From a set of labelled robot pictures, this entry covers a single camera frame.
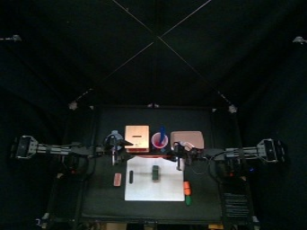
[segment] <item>small block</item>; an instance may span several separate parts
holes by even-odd
[[[158,180],[158,166],[153,165],[152,166],[152,181],[157,181]]]
[[[121,184],[121,174],[119,173],[115,173],[113,175],[113,186],[114,187],[119,187],[119,184]]]

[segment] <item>green object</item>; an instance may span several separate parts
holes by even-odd
[[[185,196],[185,204],[189,206],[192,204],[190,196]]]
[[[157,181],[158,180],[158,166],[153,165],[152,166],[152,181]]]

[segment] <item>pen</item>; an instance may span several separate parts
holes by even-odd
[[[184,196],[185,196],[185,204],[189,206],[192,204],[192,198],[190,198],[190,186],[189,182],[182,182],[182,189],[184,189]]]

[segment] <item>black table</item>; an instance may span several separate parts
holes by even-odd
[[[149,134],[164,126],[172,131],[201,131],[205,148],[225,148],[234,144],[233,123],[226,110],[186,108],[130,108],[99,106],[74,112],[65,132],[65,142],[97,145],[117,130],[124,135],[125,125],[149,125]],[[111,158],[102,156],[82,188],[78,207],[79,221],[216,224],[221,223],[222,200],[218,185],[208,176],[206,162],[185,167],[182,177],[190,182],[192,205],[178,201],[124,201],[125,162],[111,166]],[[113,174],[122,174],[121,187],[111,186]]]

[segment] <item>white paper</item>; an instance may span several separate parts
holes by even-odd
[[[162,158],[133,157],[126,162],[124,200],[184,201],[182,171]],[[152,181],[152,166],[158,166],[158,180]],[[133,183],[129,172],[133,171]]]

